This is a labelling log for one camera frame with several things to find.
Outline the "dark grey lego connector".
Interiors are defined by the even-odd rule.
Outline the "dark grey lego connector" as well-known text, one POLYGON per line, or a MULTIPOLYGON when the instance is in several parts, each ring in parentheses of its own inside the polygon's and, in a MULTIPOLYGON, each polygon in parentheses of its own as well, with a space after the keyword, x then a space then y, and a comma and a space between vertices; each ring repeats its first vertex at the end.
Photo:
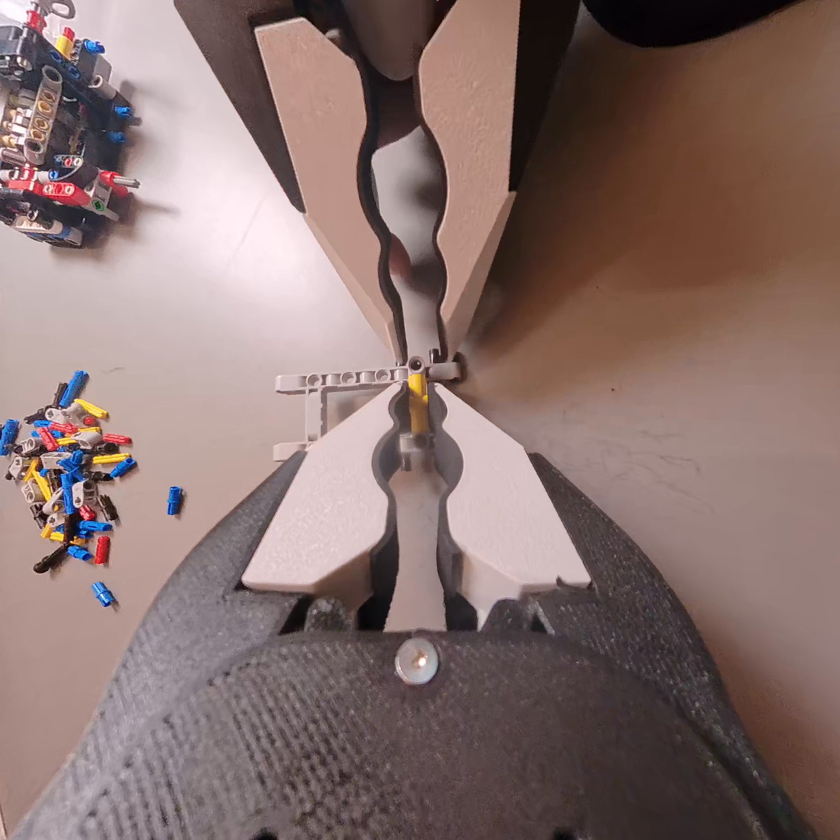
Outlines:
POLYGON ((435 469, 434 434, 401 432, 398 438, 398 453, 402 471, 432 471, 435 469))

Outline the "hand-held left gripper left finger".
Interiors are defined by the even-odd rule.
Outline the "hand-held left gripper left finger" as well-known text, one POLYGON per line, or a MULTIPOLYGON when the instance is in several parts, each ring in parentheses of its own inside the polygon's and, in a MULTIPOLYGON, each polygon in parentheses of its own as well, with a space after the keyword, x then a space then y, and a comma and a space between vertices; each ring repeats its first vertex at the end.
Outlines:
POLYGON ((333 597, 385 623, 398 572, 396 500, 407 386, 387 387, 295 456, 291 482, 243 573, 256 591, 333 597))

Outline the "pile of small lego pieces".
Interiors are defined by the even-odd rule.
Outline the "pile of small lego pieces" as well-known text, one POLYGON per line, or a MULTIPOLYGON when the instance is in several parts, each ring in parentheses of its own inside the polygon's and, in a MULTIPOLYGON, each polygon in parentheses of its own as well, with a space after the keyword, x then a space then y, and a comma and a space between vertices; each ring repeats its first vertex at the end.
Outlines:
POLYGON ((87 371, 76 370, 47 404, 2 420, 2 478, 20 491, 47 544, 33 567, 37 575, 68 560, 109 564, 120 521, 112 486, 138 467, 133 439, 106 430, 109 412, 84 396, 89 381, 87 371))

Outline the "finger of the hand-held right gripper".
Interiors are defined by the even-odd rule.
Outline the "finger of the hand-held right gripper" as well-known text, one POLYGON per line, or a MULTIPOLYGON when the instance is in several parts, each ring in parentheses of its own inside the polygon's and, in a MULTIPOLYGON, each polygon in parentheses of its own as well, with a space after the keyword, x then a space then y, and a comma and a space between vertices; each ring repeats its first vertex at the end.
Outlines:
POLYGON ((519 1, 457 1, 418 64, 419 108, 446 180, 435 244, 447 350, 466 337, 516 196, 509 179, 519 18, 519 1))
POLYGON ((377 337, 403 357, 389 234, 363 195, 369 117, 360 70, 304 17, 255 29, 303 216, 377 337))

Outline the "grey lego frame assembly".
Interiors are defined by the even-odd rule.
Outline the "grey lego frame assembly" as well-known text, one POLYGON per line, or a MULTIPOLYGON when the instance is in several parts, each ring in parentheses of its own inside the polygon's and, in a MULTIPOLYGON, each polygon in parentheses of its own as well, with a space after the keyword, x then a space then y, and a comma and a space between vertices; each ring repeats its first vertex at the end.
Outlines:
POLYGON ((272 458, 287 461, 318 442, 329 430, 328 401, 333 394, 369 392, 392 385, 406 385, 411 373, 422 371, 430 382, 459 382, 465 371, 461 359, 443 361, 438 350, 430 350, 428 360, 414 356, 405 364, 360 371, 333 373, 282 374, 276 378, 275 391, 284 396, 303 396, 303 439, 275 444, 272 458))

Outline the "multicoloured lego car assembly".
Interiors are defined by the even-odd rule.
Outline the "multicoloured lego car assembly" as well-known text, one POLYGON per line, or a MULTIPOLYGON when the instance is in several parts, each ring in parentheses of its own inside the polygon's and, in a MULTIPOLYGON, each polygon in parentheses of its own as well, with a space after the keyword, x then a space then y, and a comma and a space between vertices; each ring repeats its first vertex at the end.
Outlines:
POLYGON ((111 84, 105 46, 80 38, 74 2, 2 14, 2 224, 58 249, 83 249, 120 221, 140 183, 124 173, 133 106, 111 84))

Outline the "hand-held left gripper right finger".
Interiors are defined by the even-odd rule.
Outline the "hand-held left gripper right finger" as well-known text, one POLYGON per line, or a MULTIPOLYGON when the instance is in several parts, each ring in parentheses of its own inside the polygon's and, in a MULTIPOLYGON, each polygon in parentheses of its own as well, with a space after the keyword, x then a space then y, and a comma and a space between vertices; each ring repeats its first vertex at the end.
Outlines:
POLYGON ((526 449, 447 387, 428 388, 447 627, 479 627, 499 601, 592 578, 526 449))

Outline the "person's right hand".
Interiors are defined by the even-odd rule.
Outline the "person's right hand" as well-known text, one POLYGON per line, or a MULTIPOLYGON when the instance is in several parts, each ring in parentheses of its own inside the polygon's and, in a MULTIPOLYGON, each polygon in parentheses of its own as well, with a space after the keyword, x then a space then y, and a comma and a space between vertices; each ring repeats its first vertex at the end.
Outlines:
POLYGON ((375 68, 369 70, 367 79, 375 105, 374 149, 378 151, 418 128, 421 120, 417 111, 415 79, 393 80, 375 68))

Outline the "yellow lego connector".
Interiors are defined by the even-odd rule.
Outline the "yellow lego connector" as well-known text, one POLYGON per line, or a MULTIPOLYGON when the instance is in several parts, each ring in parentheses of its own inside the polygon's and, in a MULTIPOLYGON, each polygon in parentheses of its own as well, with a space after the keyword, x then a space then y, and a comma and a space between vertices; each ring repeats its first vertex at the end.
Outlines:
POLYGON ((424 436, 429 432, 427 378, 424 372, 411 373, 407 378, 408 410, 411 433, 424 436))

